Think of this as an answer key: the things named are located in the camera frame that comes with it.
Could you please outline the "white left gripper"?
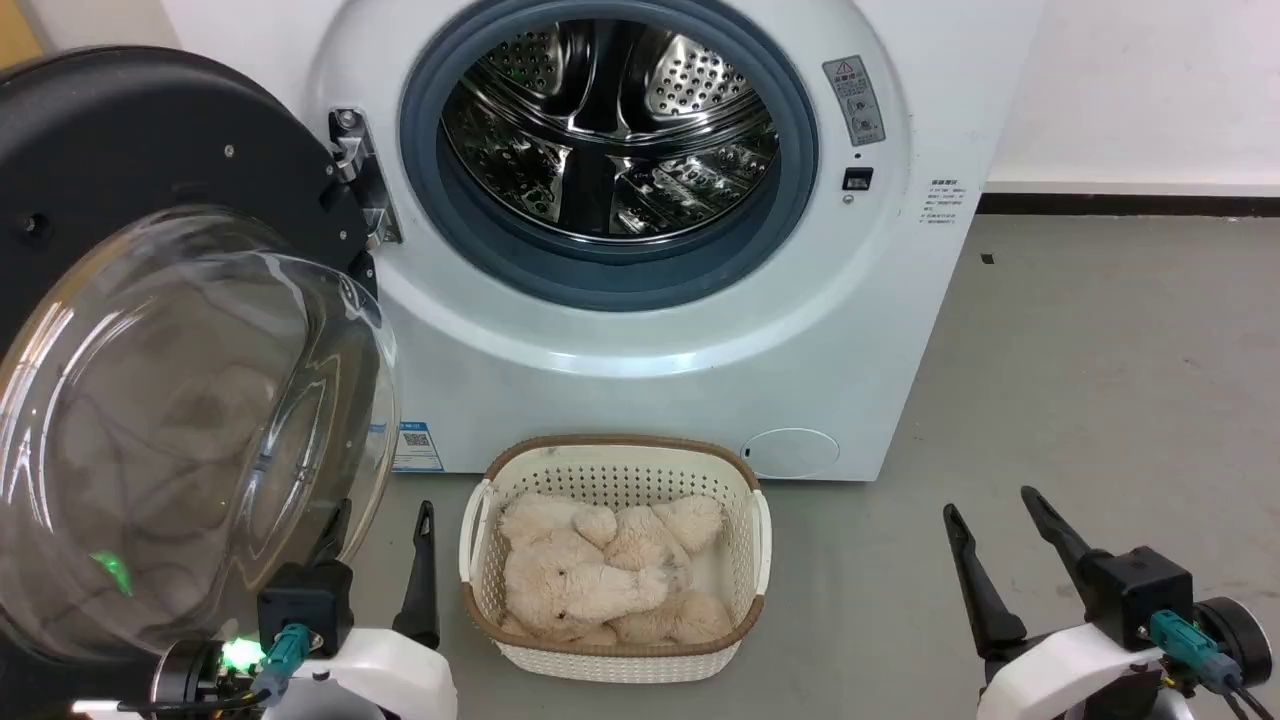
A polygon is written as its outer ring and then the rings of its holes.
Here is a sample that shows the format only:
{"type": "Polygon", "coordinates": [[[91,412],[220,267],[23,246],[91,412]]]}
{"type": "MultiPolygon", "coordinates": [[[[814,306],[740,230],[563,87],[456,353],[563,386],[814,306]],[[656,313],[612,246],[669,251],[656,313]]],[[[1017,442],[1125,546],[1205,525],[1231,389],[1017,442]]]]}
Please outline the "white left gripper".
{"type": "MultiPolygon", "coordinates": [[[[332,510],[305,566],[337,562],[351,501],[332,510]]],[[[150,691],[152,719],[457,719],[449,664],[439,650],[435,516],[419,507],[404,597],[389,629],[357,628],[332,657],[323,641],[288,626],[273,641],[183,641],[165,655],[150,691]]]]}

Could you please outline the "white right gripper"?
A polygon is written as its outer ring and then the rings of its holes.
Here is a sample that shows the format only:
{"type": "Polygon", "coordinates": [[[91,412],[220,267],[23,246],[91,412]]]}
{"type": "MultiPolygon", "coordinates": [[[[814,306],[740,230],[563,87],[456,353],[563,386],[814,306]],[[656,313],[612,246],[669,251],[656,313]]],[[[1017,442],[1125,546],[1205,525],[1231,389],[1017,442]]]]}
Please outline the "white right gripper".
{"type": "MultiPolygon", "coordinates": [[[[1020,497],[1082,602],[1093,606],[1082,570],[1092,547],[1037,488],[1023,486],[1020,497]]],[[[1254,693],[1274,674],[1274,646],[1244,605],[1215,597],[1193,603],[1188,619],[1160,610],[1137,628],[1137,650],[1087,624],[1055,632],[1015,659],[1027,647],[1025,624],[996,589],[956,505],[943,506],[943,525],[975,652],[987,664],[1007,664],[983,689],[978,719],[1193,719],[1197,694],[1219,697],[1238,719],[1274,717],[1254,693]]]]}

